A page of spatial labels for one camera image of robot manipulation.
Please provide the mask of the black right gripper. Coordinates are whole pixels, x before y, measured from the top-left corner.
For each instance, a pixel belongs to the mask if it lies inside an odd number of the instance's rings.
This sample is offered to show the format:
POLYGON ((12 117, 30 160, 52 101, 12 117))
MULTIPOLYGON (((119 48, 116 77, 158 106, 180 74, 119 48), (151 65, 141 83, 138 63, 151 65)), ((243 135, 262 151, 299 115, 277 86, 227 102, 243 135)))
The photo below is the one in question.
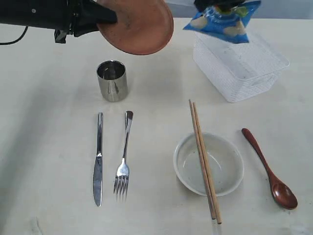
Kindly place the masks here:
POLYGON ((244 2, 244 0, 194 0, 193 4, 199 12, 203 12, 211 6, 217 6, 222 11, 228 11, 244 2))

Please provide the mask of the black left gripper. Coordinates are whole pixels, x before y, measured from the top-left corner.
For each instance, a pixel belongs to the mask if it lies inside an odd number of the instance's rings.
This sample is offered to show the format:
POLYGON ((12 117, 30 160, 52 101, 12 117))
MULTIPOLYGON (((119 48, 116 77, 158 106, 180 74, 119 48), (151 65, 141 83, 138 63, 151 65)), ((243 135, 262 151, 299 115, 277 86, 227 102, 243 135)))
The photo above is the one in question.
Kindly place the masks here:
POLYGON ((93 0, 2 0, 0 2, 2 24, 53 29, 56 43, 64 44, 68 34, 74 37, 99 31, 97 23, 114 24, 116 12, 93 0), (82 3, 82 23, 73 22, 79 15, 82 3))

